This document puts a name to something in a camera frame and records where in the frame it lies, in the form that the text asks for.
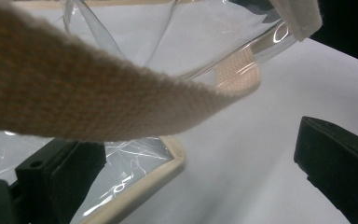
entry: dark background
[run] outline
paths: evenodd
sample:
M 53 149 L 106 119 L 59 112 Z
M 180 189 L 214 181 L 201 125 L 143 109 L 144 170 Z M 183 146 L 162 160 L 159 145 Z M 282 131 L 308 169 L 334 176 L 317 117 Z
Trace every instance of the dark background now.
M 324 25 L 311 39 L 358 59 L 358 1 L 319 0 Z

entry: cotton webbing strap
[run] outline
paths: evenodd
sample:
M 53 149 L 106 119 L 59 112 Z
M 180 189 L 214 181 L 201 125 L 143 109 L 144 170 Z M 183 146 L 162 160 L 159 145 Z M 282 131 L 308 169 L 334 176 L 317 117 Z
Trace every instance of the cotton webbing strap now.
M 243 88 L 214 89 L 157 74 L 0 3 L 0 130 L 84 141 L 179 133 L 257 88 L 257 69 L 243 77 Z

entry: beige fabric strap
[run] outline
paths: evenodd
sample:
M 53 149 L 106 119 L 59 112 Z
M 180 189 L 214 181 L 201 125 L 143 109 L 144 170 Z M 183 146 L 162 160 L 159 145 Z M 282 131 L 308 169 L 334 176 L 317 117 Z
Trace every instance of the beige fabric strap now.
M 0 130 L 87 141 L 179 133 L 259 84 L 213 89 L 108 56 L 0 3 Z
M 295 38 L 304 40 L 322 26 L 317 0 L 269 0 Z

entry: white surface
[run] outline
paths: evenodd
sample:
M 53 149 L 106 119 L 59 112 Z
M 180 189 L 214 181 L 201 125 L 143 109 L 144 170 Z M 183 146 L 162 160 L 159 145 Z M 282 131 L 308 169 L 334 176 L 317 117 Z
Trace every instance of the white surface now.
M 306 40 L 261 71 L 254 94 L 177 135 L 185 170 L 122 223 L 349 223 L 293 156 L 304 115 L 358 134 L 358 60 Z

